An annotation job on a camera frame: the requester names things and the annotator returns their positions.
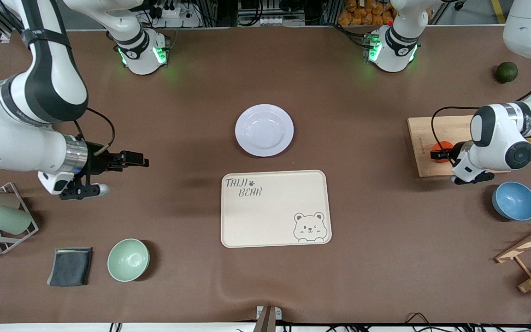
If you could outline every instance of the table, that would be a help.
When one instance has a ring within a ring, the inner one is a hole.
[[[69,35],[89,105],[116,125],[112,151],[145,153],[150,168],[95,178],[112,193],[62,202],[36,174],[0,170],[17,184],[41,231],[0,255],[0,323],[238,321],[277,305],[303,323],[400,323],[420,311],[432,322],[531,323],[525,277],[496,254],[531,233],[502,222],[490,195],[503,181],[531,187],[531,165],[495,181],[455,186],[417,175],[406,119],[447,105],[512,101],[531,88],[531,61],[508,51],[503,27],[429,27],[401,73],[365,65],[333,28],[181,31],[169,67],[149,76],[123,68],[103,32]],[[0,80],[30,54],[15,36],[0,46]],[[514,61],[515,82],[493,66]],[[255,158],[236,144],[248,107],[272,103],[295,123],[289,149]],[[80,119],[105,143],[98,117]],[[61,130],[76,134],[72,124]],[[232,172],[322,170],[333,239],[318,246],[225,248],[220,180]],[[141,281],[114,281],[106,258],[118,241],[150,246]],[[53,288],[53,250],[92,246],[89,285]],[[522,258],[531,267],[531,252]]]

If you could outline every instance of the green indicator light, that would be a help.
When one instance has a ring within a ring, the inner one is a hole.
[[[369,59],[371,61],[376,61],[378,59],[378,54],[380,54],[381,50],[382,50],[382,43],[377,42],[376,46],[370,52]]]
[[[153,47],[153,53],[159,63],[165,63],[165,51],[162,48],[157,49]]]
[[[122,57],[122,63],[124,63],[124,65],[127,65],[126,59],[124,59],[124,54],[122,53],[122,50],[120,50],[120,48],[118,48],[118,53],[120,53],[120,57]]]
[[[417,45],[415,45],[415,48],[413,48],[413,51],[411,51],[411,57],[409,58],[409,62],[413,61],[413,58],[415,57],[415,51],[417,51]]]

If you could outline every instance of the dish cloth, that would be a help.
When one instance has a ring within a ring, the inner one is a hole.
[[[56,248],[47,284],[56,287],[87,285],[91,248]]]

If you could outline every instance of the bear illustration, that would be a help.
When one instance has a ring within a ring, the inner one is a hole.
[[[312,216],[305,216],[302,213],[295,215],[295,237],[301,242],[316,242],[316,240],[324,240],[327,236],[327,229],[323,220],[325,216],[323,213],[317,212]]]

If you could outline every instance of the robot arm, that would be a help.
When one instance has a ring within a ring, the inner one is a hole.
[[[531,0],[516,0],[503,39],[514,53],[531,59]],[[486,105],[470,124],[472,141],[455,146],[453,182],[475,183],[493,178],[485,170],[511,171],[531,162],[531,95],[526,101]]]
[[[391,0],[398,11],[392,26],[383,25],[372,32],[379,41],[368,54],[370,62],[380,69],[395,73],[405,69],[417,50],[419,37],[427,26],[429,17],[426,8],[437,0]]]
[[[21,17],[22,38],[32,53],[27,71],[0,81],[0,168],[38,171],[49,193],[63,194],[67,187],[78,187],[81,176],[118,170],[120,162],[131,166],[132,160],[120,160],[126,151],[95,156],[100,145],[52,129],[52,124],[77,120],[87,108],[87,89],[55,0],[0,0],[0,4]],[[96,189],[92,196],[101,193],[99,186]]]
[[[168,47],[165,36],[144,29],[127,9],[141,6],[143,0],[64,0],[72,10],[103,25],[118,44],[122,62],[133,73],[146,75],[166,65]]]

